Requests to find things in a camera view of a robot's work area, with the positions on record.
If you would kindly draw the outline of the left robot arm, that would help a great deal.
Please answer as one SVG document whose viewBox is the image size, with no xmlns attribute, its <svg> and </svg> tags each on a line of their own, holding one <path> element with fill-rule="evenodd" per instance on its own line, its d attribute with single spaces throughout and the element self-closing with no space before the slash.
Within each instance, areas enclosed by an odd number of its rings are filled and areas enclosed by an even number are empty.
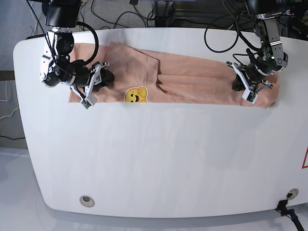
<svg viewBox="0 0 308 231">
<path fill-rule="evenodd" d="M 222 5 L 233 18 L 236 39 L 241 39 L 248 46 L 244 55 L 250 60 L 248 65 L 244 65 L 241 61 L 228 62 L 227 65 L 236 73 L 232 90 L 242 91 L 242 98 L 254 103 L 260 91 L 273 88 L 273 84 L 266 78 L 287 67 L 288 55 L 283 50 L 274 15 L 278 10 L 277 2 L 246 0 L 244 3 L 250 15 L 249 20 L 254 24 L 254 32 L 260 38 L 261 46 L 257 48 L 246 39 L 240 30 L 238 22 L 240 15 L 231 9 L 231 3 L 228 0 L 224 0 Z"/>
</svg>

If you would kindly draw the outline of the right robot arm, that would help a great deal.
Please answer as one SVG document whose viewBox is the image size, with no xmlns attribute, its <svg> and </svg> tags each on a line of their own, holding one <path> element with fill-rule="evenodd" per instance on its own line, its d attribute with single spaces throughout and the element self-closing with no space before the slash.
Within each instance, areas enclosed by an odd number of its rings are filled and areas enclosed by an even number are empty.
<svg viewBox="0 0 308 231">
<path fill-rule="evenodd" d="M 47 87 L 65 84 L 80 98 L 85 108 L 95 105 L 95 86 L 107 86 L 114 81 L 114 75 L 106 70 L 108 62 L 94 62 L 99 50 L 99 40 L 94 29 L 78 21 L 81 1 L 48 0 L 45 24 L 50 26 L 46 32 L 44 54 L 40 64 L 40 81 Z M 74 48 L 71 28 L 86 27 L 94 36 L 94 52 L 87 60 L 70 61 Z"/>
</svg>

